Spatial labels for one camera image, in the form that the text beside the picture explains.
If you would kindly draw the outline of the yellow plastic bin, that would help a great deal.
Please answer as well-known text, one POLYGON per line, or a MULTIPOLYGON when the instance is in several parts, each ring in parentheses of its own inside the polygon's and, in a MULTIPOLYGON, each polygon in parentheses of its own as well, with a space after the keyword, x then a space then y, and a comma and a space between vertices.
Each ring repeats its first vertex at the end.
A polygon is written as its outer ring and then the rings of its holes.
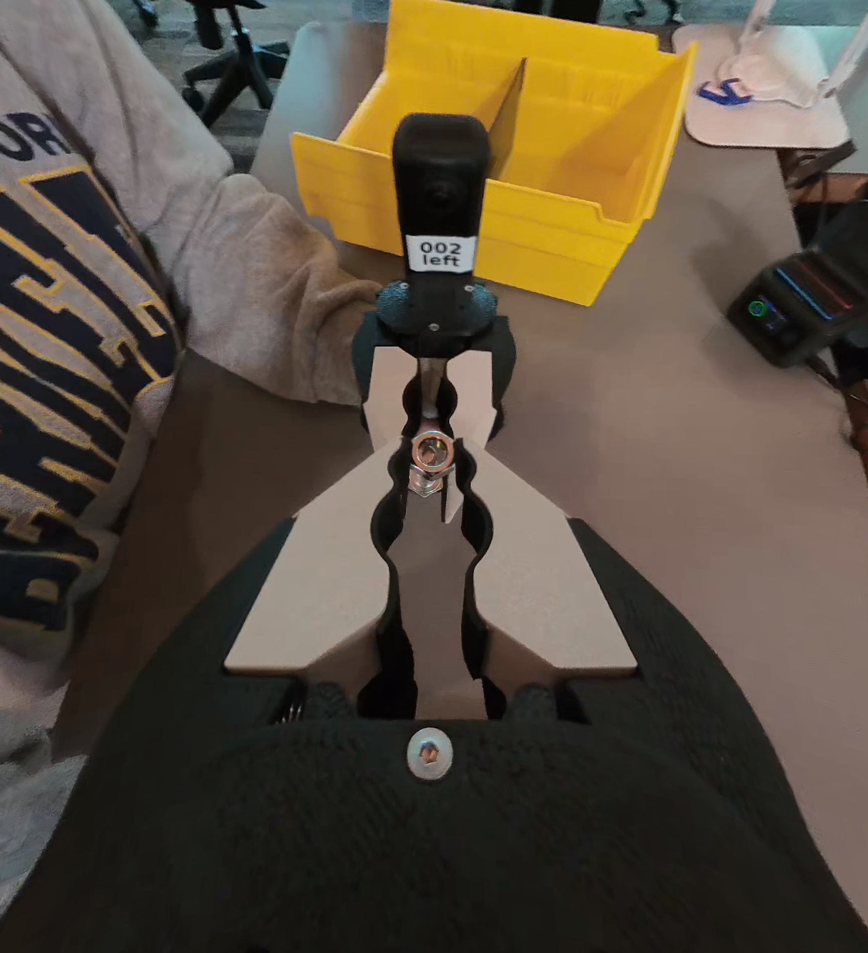
POLYGON ((292 136, 309 215, 344 242, 399 255, 391 149, 410 113, 489 129, 527 58, 513 149, 486 185, 475 275, 591 305, 655 213, 687 99, 695 45, 454 2, 392 2, 383 67, 335 140, 292 136))

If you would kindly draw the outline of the black office chair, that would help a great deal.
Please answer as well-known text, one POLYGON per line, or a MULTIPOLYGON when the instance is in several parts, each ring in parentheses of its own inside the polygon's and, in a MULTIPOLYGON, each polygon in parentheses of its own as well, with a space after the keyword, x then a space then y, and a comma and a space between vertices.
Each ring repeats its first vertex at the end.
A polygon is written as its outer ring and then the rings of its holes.
POLYGON ((254 94, 259 108, 265 112, 273 105, 269 87, 271 80, 281 80, 290 56, 290 45, 285 41, 257 45, 244 26, 239 12, 244 9, 261 10, 261 1, 191 1, 195 30, 207 51, 217 55, 182 74, 180 95, 199 116, 205 127, 211 128, 247 89, 254 94), (224 52, 224 41, 217 21, 217 12, 226 11, 231 27, 233 49, 224 52))

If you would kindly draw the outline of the black charger box with display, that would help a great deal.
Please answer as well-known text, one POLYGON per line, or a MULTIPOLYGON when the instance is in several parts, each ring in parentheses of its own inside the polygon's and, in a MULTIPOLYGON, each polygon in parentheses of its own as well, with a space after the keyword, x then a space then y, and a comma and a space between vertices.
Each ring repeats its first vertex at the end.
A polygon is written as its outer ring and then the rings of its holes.
POLYGON ((868 325, 868 223, 838 224, 762 268, 726 310, 729 323, 775 367, 803 365, 868 325))

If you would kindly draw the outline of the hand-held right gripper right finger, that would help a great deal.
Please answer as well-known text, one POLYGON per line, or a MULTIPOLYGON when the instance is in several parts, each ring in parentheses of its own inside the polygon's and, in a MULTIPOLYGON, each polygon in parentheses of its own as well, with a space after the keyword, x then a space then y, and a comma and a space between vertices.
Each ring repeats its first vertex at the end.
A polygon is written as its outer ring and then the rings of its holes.
POLYGON ((458 444, 464 576, 464 662, 487 704, 528 685, 625 677, 637 661, 555 503, 477 443, 458 444))

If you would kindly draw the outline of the person's left forearm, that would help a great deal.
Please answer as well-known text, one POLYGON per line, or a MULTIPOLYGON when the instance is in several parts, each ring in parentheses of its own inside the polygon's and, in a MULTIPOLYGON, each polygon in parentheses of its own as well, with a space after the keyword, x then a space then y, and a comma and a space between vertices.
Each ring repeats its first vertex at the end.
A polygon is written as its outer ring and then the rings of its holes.
POLYGON ((248 174, 198 175, 173 192, 171 277, 188 351, 279 398, 361 403, 352 344, 378 286, 248 174))

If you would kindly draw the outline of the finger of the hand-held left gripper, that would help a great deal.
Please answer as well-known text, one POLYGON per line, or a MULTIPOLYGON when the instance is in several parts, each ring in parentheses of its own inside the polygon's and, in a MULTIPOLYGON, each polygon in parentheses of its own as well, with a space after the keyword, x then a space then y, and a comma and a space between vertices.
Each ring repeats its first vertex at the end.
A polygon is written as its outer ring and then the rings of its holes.
POLYGON ((373 351, 365 422, 372 449, 380 452, 401 440, 410 410, 404 408, 404 393, 419 372, 415 357, 398 347, 377 347, 373 351))
POLYGON ((455 444, 463 442, 464 450, 464 454, 455 452, 455 469, 441 491, 441 521, 450 523, 464 505, 461 470, 464 468, 473 479, 497 416, 493 403, 492 354, 469 350, 449 360, 439 396, 454 397, 453 409, 440 413, 440 423, 455 444))

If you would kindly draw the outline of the silver hex nut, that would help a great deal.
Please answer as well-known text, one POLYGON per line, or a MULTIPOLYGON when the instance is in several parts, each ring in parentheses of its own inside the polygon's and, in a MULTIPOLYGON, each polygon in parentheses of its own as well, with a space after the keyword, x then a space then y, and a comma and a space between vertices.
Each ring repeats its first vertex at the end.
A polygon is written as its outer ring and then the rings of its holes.
POLYGON ((421 429, 411 441, 412 466, 421 473, 440 476, 454 465, 452 437, 440 429, 421 429))

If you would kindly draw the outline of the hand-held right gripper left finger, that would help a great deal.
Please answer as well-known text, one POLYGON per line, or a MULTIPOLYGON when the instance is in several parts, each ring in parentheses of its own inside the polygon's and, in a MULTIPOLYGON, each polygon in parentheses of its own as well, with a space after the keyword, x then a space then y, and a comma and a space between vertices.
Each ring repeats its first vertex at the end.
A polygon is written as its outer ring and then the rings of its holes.
POLYGON ((339 685, 358 704, 413 704, 415 661, 390 548, 409 467, 397 437, 291 522, 224 661, 242 676, 339 685))

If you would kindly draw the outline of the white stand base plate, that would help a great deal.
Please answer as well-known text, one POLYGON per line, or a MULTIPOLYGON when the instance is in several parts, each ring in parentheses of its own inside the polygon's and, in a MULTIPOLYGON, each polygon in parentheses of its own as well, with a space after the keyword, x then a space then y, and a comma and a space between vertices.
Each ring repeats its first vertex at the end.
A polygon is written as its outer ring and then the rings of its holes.
POLYGON ((805 27, 690 25, 673 35, 676 53, 695 45, 693 90, 684 123, 713 147, 835 149, 851 139, 830 73, 805 27))

